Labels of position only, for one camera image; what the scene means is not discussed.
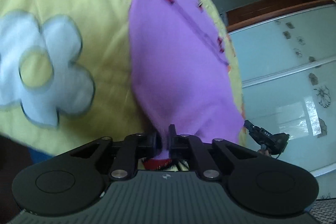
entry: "purple fabric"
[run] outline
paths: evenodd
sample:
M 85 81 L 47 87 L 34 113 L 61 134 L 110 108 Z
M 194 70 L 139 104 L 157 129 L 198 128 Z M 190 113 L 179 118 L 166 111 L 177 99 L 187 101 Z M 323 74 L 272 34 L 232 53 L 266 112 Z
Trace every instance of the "purple fabric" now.
M 228 61 L 198 0 L 132 0 L 129 35 L 133 90 L 164 146 L 170 124 L 203 142 L 238 142 L 244 121 L 233 102 Z

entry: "yellow blanket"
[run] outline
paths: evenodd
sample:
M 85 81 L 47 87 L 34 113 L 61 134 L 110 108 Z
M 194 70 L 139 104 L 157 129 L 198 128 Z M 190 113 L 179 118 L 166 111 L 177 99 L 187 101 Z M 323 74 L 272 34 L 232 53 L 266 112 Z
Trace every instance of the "yellow blanket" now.
M 220 36 L 225 37 L 234 100 L 242 111 L 242 84 L 232 43 L 211 0 L 202 2 L 217 25 Z M 57 126 L 41 126 L 32 122 L 25 116 L 19 102 L 0 106 L 0 132 L 3 135 L 58 155 L 101 136 L 111 136 L 119 141 L 128 134 L 146 129 L 148 121 L 131 91 L 128 41 L 131 0 L 0 0 L 0 3 L 1 18 L 14 10 L 22 10 L 34 16 L 40 26 L 56 15 L 69 16 L 82 39 L 76 65 L 89 72 L 95 83 L 94 98 L 88 111 L 77 116 L 60 112 Z M 21 79 L 25 84 L 43 84 L 43 79 L 39 77 L 51 71 L 45 59 L 34 54 L 32 63 L 25 60 L 20 65 Z M 245 144 L 243 132 L 240 133 L 240 144 Z

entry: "felt flower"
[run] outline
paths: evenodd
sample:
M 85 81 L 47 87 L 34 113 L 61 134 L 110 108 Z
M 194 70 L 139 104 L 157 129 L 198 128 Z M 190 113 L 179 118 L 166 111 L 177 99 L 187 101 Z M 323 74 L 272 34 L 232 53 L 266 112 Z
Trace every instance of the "felt flower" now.
M 77 65 L 82 41 L 74 22 L 55 16 L 41 27 L 32 14 L 0 19 L 0 111 L 21 104 L 33 123 L 56 126 L 59 114 L 88 110 L 95 93 L 90 73 Z

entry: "logo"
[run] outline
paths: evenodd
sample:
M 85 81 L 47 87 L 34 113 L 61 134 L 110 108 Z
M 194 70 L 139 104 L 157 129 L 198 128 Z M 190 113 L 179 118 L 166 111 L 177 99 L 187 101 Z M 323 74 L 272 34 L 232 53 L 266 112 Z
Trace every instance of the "logo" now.
M 162 175 L 162 177 L 163 177 L 164 179 L 170 179 L 170 178 L 171 178 L 171 175 L 169 175 L 169 174 L 164 174 L 164 175 Z

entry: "glass panel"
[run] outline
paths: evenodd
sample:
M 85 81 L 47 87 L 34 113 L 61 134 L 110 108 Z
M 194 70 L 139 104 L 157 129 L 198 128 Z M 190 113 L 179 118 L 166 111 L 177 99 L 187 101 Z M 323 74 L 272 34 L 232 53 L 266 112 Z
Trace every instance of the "glass panel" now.
M 336 62 L 243 89 L 248 120 L 273 134 L 290 134 L 280 160 L 308 171 L 336 162 L 334 75 Z M 249 135 L 247 145 L 260 149 Z
M 243 81 L 336 55 L 336 5 L 231 34 Z

